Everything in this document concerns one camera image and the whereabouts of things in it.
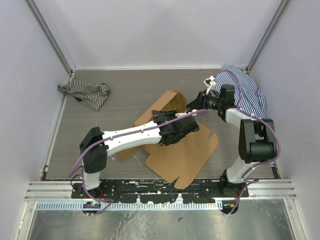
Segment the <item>brown cardboard box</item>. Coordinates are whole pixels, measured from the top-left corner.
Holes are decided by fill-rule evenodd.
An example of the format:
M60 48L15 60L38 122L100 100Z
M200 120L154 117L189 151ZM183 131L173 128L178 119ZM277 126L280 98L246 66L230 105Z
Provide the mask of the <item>brown cardboard box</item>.
M137 127L151 121L153 119L152 110L176 109L182 113L187 109L186 105L186 98L181 92L168 90L133 123L133 126ZM149 154L145 161L146 166L166 182L176 181L174 184L176 189L185 189L196 178L219 144L219 137L216 133L211 134L211 130L201 123L198 125L198 131L189 133L176 144L136 146L118 152L117 156L121 161L125 161L139 149L143 149Z

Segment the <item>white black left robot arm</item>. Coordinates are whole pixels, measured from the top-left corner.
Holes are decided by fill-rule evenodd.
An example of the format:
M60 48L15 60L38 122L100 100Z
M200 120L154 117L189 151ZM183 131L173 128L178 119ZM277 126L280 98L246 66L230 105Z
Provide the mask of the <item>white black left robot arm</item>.
M139 126L101 131L92 128L79 145L82 162L82 192L88 198L100 194L100 173L107 166L107 157L123 150L149 144L173 145L200 127L194 116L177 110L152 110L152 120Z

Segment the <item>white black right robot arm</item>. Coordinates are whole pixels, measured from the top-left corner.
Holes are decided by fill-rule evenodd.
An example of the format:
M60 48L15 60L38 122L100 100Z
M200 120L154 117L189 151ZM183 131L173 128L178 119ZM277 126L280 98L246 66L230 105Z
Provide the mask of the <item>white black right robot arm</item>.
M219 179L219 191L225 197L232 197L244 189L247 177L253 170L277 156L278 146L274 136L272 119L260 119L249 116L236 107L235 87L224 84L220 92L200 91L186 105L188 110L215 110L226 123L239 129L238 154L234 164L226 169Z

